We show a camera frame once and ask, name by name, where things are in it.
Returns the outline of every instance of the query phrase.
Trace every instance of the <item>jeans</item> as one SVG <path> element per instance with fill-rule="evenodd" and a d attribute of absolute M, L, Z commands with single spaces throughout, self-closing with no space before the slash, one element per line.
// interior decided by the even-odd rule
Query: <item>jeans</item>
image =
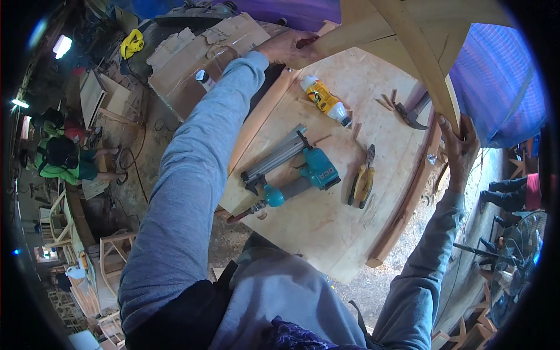
<path fill-rule="evenodd" d="M 506 212 L 522 211 L 525 206 L 527 177 L 490 183 L 488 191 L 481 191 L 482 203 L 491 202 Z"/>

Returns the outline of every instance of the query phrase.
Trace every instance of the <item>fluorescent light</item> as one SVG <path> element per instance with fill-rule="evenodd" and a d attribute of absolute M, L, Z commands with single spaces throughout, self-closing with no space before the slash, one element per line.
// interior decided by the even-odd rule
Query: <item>fluorescent light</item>
<path fill-rule="evenodd" d="M 19 107 L 29 108 L 29 105 L 27 103 L 22 102 L 20 100 L 13 99 L 12 103 L 15 104 L 15 105 L 18 105 Z"/>
<path fill-rule="evenodd" d="M 72 39 L 65 35 L 61 35 L 53 47 L 53 52 L 57 54 L 55 58 L 59 59 L 64 56 L 64 54 L 70 50 L 70 46 L 72 46 Z"/>

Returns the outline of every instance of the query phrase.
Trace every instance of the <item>teal nail gun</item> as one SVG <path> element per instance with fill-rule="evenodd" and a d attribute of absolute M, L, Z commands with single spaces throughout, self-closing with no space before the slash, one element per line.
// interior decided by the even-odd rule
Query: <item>teal nail gun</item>
<path fill-rule="evenodd" d="M 304 137 L 300 131 L 297 131 L 297 135 L 305 145 L 303 149 L 305 163 L 298 167 L 300 168 L 301 176 L 278 188 L 268 184 L 264 179 L 264 175 L 262 175 L 260 183 L 265 190 L 264 199 L 260 200 L 243 213 L 237 216 L 231 216 L 227 219 L 227 223 L 234 223 L 249 214 L 256 213 L 266 206 L 279 207 L 284 204 L 286 200 L 307 191 L 311 187 L 317 187 L 320 190 L 328 190 L 340 182 L 338 171 L 330 162 L 325 152 L 320 148 L 311 147 L 309 142 L 307 142 L 307 138 Z"/>

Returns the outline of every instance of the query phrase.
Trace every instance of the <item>pliers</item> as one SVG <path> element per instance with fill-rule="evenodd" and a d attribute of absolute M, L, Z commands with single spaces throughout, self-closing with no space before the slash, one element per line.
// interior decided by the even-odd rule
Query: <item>pliers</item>
<path fill-rule="evenodd" d="M 374 180 L 375 169 L 372 167 L 375 158 L 375 146 L 370 145 L 370 148 L 367 149 L 366 153 L 366 161 L 360 165 L 360 169 L 358 170 L 358 174 L 354 178 L 354 182 L 352 183 L 352 190 L 350 191 L 350 196 L 348 197 L 348 205 L 351 206 L 354 204 L 354 198 L 358 194 L 359 186 L 358 184 L 362 180 L 365 175 L 366 183 L 363 187 L 363 197 L 360 201 L 360 209 L 363 209 L 366 206 L 367 199 L 371 194 L 372 183 Z"/>

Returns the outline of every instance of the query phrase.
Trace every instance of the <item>blue tarp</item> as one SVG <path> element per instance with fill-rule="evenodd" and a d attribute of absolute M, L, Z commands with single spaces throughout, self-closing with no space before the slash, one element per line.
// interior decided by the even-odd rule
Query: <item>blue tarp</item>
<path fill-rule="evenodd" d="M 539 134 L 543 85 L 517 30 L 472 24 L 449 75 L 482 147 L 508 148 Z"/>

